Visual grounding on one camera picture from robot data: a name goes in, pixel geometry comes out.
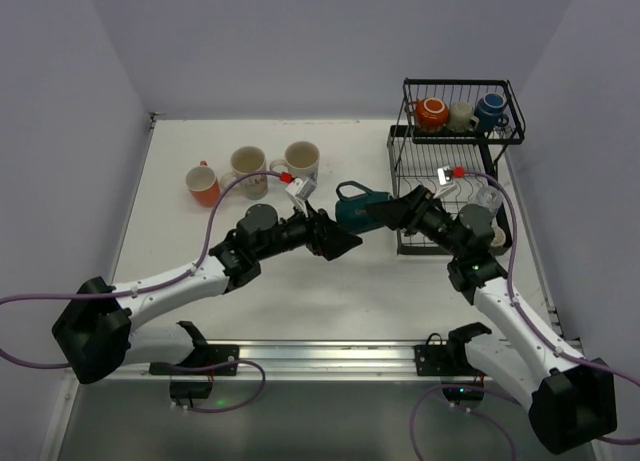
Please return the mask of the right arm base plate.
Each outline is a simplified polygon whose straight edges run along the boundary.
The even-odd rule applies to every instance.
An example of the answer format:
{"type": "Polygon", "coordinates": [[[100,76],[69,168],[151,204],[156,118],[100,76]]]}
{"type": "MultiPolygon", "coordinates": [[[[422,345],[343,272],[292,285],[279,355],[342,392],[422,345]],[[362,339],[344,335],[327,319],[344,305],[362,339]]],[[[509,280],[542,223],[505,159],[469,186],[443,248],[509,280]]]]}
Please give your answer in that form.
{"type": "Polygon", "coordinates": [[[414,364],[418,376],[474,377],[480,372],[467,361],[463,346],[445,339],[439,333],[413,346],[414,364]]]}

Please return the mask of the dark teal mug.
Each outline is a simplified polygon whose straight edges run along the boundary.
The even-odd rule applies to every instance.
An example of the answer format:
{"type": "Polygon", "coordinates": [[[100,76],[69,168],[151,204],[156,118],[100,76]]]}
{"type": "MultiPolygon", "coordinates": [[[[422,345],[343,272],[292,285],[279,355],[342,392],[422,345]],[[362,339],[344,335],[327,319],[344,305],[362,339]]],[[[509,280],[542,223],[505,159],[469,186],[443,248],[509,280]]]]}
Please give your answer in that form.
{"type": "Polygon", "coordinates": [[[373,190],[357,181],[349,180],[341,182],[336,187],[338,201],[335,204],[336,222],[351,234],[364,234],[383,227],[366,210],[366,206],[372,203],[388,201],[392,195],[386,191],[373,190]],[[355,188],[358,194],[345,195],[343,190],[347,187],[355,188]]]}

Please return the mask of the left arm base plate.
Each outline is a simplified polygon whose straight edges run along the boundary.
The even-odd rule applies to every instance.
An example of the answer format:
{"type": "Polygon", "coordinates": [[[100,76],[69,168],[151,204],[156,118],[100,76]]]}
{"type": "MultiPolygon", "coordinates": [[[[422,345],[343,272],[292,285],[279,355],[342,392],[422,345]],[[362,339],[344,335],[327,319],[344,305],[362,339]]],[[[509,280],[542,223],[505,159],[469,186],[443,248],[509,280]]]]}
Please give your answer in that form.
{"type": "Polygon", "coordinates": [[[235,376],[240,348],[235,344],[208,344],[196,347],[187,358],[177,365],[154,362],[149,373],[156,376],[235,376]]]}

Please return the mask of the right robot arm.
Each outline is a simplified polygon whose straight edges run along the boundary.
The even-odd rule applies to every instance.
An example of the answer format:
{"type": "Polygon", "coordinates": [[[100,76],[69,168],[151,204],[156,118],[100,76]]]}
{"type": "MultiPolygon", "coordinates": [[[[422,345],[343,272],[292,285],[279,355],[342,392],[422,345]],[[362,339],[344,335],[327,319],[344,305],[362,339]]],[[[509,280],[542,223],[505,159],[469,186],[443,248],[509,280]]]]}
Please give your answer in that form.
{"type": "Polygon", "coordinates": [[[453,288],[502,332],[509,345],[480,331],[456,345],[466,362],[489,375],[527,411],[531,427],[553,454],[617,428],[614,380],[601,360],[590,362],[542,320],[510,285],[490,251],[493,213],[469,203],[457,215],[423,186],[388,201],[370,203],[369,215],[391,230],[420,233],[452,260],[453,288]]]}

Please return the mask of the tall floral white mug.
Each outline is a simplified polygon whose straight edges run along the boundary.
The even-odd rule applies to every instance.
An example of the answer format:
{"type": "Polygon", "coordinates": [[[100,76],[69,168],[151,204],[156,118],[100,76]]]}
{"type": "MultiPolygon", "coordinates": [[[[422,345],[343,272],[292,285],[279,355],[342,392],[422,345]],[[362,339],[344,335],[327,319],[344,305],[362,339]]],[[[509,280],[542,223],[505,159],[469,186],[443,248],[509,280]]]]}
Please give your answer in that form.
{"type": "Polygon", "coordinates": [[[271,171],[284,171],[297,178],[311,179],[318,183],[320,151],[309,141],[296,141],[284,151],[284,157],[272,161],[271,171]]]}

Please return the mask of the cream floral mug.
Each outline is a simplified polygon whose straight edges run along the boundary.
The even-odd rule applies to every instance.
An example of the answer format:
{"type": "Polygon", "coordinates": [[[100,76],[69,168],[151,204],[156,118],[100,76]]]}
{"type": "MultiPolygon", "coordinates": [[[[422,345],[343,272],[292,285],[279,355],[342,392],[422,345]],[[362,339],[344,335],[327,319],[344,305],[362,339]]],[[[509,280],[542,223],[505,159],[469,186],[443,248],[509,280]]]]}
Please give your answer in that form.
{"type": "Polygon", "coordinates": [[[235,187],[250,200],[262,199],[268,192],[265,153],[255,146],[237,149],[230,158],[231,171],[220,179],[220,186],[226,189],[232,181],[235,187]]]}

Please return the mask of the salmon orange mug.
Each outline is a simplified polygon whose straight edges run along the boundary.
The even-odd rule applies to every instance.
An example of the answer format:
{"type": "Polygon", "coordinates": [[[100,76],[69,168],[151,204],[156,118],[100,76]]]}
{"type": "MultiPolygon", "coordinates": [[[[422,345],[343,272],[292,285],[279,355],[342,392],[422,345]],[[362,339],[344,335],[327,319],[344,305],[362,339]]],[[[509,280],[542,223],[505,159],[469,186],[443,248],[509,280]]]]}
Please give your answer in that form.
{"type": "Polygon", "coordinates": [[[203,207],[211,208],[219,200],[219,180],[206,161],[201,161],[186,174],[185,184],[194,200],[203,207]]]}

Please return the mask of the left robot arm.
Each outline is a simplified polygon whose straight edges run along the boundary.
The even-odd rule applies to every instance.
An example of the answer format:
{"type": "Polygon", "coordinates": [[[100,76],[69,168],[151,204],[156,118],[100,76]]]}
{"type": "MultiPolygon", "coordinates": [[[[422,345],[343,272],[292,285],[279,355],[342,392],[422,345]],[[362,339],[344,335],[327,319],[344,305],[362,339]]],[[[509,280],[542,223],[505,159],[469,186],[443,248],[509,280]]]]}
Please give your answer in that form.
{"type": "Polygon", "coordinates": [[[147,323],[186,304],[233,292],[258,277],[263,260],[300,247],[332,261],[360,246],[324,210],[296,210],[283,219],[270,205],[250,207],[222,242],[201,260],[133,282],[85,282],[52,327],[78,381],[92,384],[126,364],[162,363],[193,368],[204,359],[205,339],[190,322],[164,334],[147,323]]]}

